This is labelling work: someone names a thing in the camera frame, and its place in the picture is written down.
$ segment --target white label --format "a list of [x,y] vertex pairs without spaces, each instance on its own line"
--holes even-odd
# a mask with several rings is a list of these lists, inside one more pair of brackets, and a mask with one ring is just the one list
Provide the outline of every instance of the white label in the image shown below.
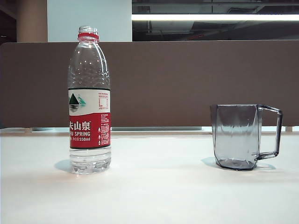
[[69,90],[70,116],[110,112],[110,90]]

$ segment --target gray partition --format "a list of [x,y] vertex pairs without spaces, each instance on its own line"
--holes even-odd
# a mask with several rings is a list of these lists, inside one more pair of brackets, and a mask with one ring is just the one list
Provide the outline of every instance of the gray partition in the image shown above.
[[[76,44],[0,47],[4,127],[68,126],[67,67]],[[299,125],[299,41],[100,45],[111,71],[112,126],[209,126],[210,104],[267,104],[283,110],[284,125]]]

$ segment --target red label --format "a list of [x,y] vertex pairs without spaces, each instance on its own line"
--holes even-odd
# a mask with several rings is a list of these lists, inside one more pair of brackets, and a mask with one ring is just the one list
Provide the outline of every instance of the red label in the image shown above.
[[99,148],[110,145],[110,113],[70,116],[70,147]]

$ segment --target ceiling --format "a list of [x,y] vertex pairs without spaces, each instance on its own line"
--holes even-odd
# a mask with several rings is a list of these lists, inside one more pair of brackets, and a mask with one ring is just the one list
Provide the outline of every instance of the ceiling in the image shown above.
[[[299,0],[132,0],[133,14],[299,14]],[[299,22],[133,21],[133,41],[299,39]]]

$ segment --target bottle label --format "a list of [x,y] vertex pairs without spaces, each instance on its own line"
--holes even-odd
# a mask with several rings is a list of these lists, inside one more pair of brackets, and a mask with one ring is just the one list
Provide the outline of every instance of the bottle label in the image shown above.
[[110,145],[110,90],[69,88],[70,148]]

